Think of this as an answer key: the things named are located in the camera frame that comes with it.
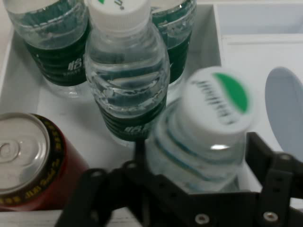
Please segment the bottle shoulder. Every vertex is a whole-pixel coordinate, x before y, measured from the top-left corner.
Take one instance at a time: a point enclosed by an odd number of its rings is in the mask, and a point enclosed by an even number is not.
[[[166,46],[158,29],[154,24],[149,23],[147,28],[140,34],[131,37],[111,37],[99,31],[95,27],[91,31],[86,51],[88,55],[103,53],[124,54],[124,55],[157,55],[165,52]]]

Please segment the white box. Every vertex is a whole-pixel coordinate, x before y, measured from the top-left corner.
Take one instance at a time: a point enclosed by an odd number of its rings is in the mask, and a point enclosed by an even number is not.
[[[258,118],[252,127],[274,150],[280,150],[267,116],[265,85],[277,66],[303,80],[303,3],[204,3],[198,0],[185,77],[203,67],[223,65],[243,74],[256,92]],[[15,33],[0,74],[0,113],[27,112],[45,116],[63,131],[91,167],[112,169],[132,158],[133,151],[111,139],[92,96],[63,99],[52,94]],[[244,167],[242,189],[260,191]],[[303,208],[302,201],[294,203]]]

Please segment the pull tab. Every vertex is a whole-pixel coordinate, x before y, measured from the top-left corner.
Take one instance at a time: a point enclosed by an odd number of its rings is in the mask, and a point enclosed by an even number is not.
[[[14,140],[0,140],[0,164],[14,160],[19,153],[19,145]]]

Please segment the red can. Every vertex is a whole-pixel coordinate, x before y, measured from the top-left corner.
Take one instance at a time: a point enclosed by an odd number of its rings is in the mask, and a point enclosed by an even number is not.
[[[0,210],[62,209],[87,163],[50,120],[0,115]]]

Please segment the black robotic claw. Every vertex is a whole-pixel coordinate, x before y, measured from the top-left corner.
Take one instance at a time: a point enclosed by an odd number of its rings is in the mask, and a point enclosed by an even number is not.
[[[248,138],[246,161],[261,193],[188,195],[148,170],[142,140],[134,161],[109,174],[91,169],[83,175],[56,227],[103,227],[123,207],[144,227],[302,227],[303,213],[289,203],[303,199],[303,163],[272,152],[255,133]]]

